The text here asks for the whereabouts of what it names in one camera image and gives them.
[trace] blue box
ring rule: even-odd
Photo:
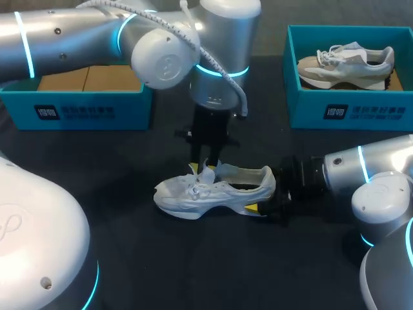
[[[152,91],[37,91],[41,77],[0,91],[19,130],[146,130],[150,126]]]
[[[301,88],[298,60],[357,41],[372,50],[391,46],[403,91],[306,90]],[[295,129],[413,130],[413,31],[409,27],[288,27],[283,57],[290,125]],[[331,109],[340,117],[325,119]]]

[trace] white cable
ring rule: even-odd
[[[118,8],[120,10],[124,10],[133,14],[137,14],[141,17],[146,19],[150,19],[151,21],[161,25],[164,29],[168,30],[169,32],[173,33],[178,38],[182,39],[186,44],[190,46],[190,48],[194,51],[197,50],[198,44],[195,44],[182,30],[178,27],[168,23],[164,19],[151,14],[149,12],[145,12],[142,10],[136,10],[131,6],[124,5],[122,3],[114,2],[111,0],[89,0],[84,3],[81,3],[76,8],[88,8],[93,6],[111,6],[114,8]],[[223,79],[227,81],[230,86],[236,91],[239,96],[239,100],[241,101],[241,115],[247,116],[248,115],[248,105],[247,105],[247,96],[244,93],[244,90],[228,75],[228,73],[219,65],[219,63],[203,48],[199,47],[201,55],[211,64],[211,66],[218,71]]]
[[[191,27],[192,33],[197,38],[196,49],[195,49],[195,62],[199,64],[201,60],[201,40],[199,38],[198,31],[196,31],[196,25],[194,19],[192,18],[192,14],[188,9],[188,1],[186,0],[179,0],[179,6],[181,7],[182,12],[186,15],[189,20],[189,25]]]

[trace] shoe box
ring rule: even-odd
[[[146,130],[152,91],[127,65],[94,66],[6,86],[19,130]]]
[[[395,66],[386,90],[361,90],[348,84],[321,90],[301,84],[300,59],[355,41],[371,50],[394,49]],[[409,27],[290,25],[283,77],[292,128],[413,130],[413,31]]]

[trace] blue led light ring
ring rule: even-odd
[[[155,11],[155,10],[145,10],[145,12],[157,13],[157,11]],[[119,28],[119,31],[117,32],[117,48],[119,49],[119,51],[121,51],[121,45],[120,45],[121,33],[122,33],[124,27],[126,26],[126,24],[129,23],[135,16],[137,16],[137,14],[129,15],[129,17],[125,19],[125,21],[122,23],[121,27]]]
[[[412,252],[412,245],[410,243],[410,230],[412,228],[412,222],[413,222],[413,218],[409,221],[406,227],[406,250],[407,250],[408,259],[410,260],[410,264],[413,267],[413,252]]]
[[[362,234],[360,234],[360,236],[361,236],[361,239],[363,239],[363,241],[364,241],[368,246],[370,246],[370,247],[373,247],[373,246],[374,246],[374,244],[368,242],[368,241],[363,237]]]
[[[23,46],[25,48],[30,79],[33,79],[34,78],[34,67],[33,67],[32,55],[30,53],[30,48],[28,46],[26,29],[25,29],[25,26],[23,24],[23,20],[21,19],[20,13],[19,12],[14,12],[14,15],[15,15],[15,20],[17,21],[17,25],[19,27],[21,40],[23,41]]]
[[[198,69],[200,69],[200,71],[205,72],[205,73],[207,73],[207,74],[210,74],[211,76],[221,76],[221,77],[222,77],[222,74],[220,74],[219,72],[215,72],[215,71],[208,70],[208,69],[206,69],[206,68],[204,68],[204,67],[201,67],[200,65],[196,65],[196,67],[197,67]],[[245,70],[243,70],[243,71],[241,71],[241,72],[229,73],[228,75],[229,75],[230,77],[232,77],[232,78],[234,78],[234,77],[236,78],[237,76],[242,76],[243,74],[246,74],[246,73],[248,72],[249,68],[250,68],[250,67],[247,67]]]
[[[368,178],[367,169],[366,169],[366,162],[363,156],[363,150],[361,149],[360,146],[358,147],[358,151],[359,151],[360,165],[361,165],[361,168],[363,169],[364,179],[366,180],[366,183],[370,183],[370,179]]]
[[[94,295],[95,295],[95,292],[96,292],[96,289],[97,289],[97,283],[98,283],[98,282],[99,282],[99,262],[97,263],[97,274],[96,274],[95,286],[94,286],[94,288],[93,288],[92,293],[91,293],[90,296],[89,296],[88,301],[87,301],[86,304],[83,306],[82,310],[86,310],[87,307],[89,306],[89,304],[91,303],[91,301],[92,301],[92,299],[93,299],[93,297],[94,297]]]

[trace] black table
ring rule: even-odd
[[[291,154],[323,155],[404,134],[291,130],[281,64],[281,57],[253,58],[250,115],[230,126],[241,148],[226,148],[224,162],[276,167]],[[153,188],[189,172],[189,145],[174,131],[190,124],[193,109],[183,83],[157,94],[148,132],[18,132],[3,115],[0,146],[83,206],[107,309],[364,309],[349,200],[300,205],[287,228],[227,210],[184,221],[156,208]]]

